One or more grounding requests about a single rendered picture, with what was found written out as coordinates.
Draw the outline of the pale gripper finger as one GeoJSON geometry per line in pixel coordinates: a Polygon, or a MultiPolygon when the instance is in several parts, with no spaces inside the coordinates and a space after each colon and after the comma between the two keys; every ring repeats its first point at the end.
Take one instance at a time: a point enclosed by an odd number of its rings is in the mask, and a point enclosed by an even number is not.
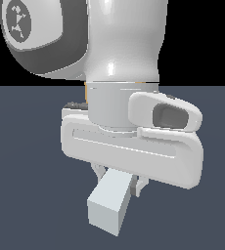
{"type": "Polygon", "coordinates": [[[94,172],[98,178],[102,178],[105,175],[105,173],[107,172],[106,168],[103,165],[92,163],[91,167],[94,170],[94,172]]]}
{"type": "Polygon", "coordinates": [[[139,197],[141,190],[149,183],[149,179],[141,176],[133,176],[133,180],[130,186],[130,193],[136,197],[139,197]]]}

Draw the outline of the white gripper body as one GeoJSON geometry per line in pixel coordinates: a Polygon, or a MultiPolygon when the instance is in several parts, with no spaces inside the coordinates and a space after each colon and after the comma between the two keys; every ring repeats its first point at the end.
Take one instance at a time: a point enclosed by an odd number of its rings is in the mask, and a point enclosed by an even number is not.
{"type": "Polygon", "coordinates": [[[92,109],[62,109],[62,151],[95,163],[180,188],[201,179],[203,146],[197,136],[200,110],[187,102],[128,102],[92,109]]]}

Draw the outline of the pale grey rectangular peg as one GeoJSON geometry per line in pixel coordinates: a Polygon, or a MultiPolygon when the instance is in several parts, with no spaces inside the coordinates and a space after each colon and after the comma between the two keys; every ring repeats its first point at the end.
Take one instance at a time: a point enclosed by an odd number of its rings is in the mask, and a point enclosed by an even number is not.
{"type": "Polygon", "coordinates": [[[109,169],[87,199],[92,226],[118,236],[131,197],[133,175],[109,169]]]}

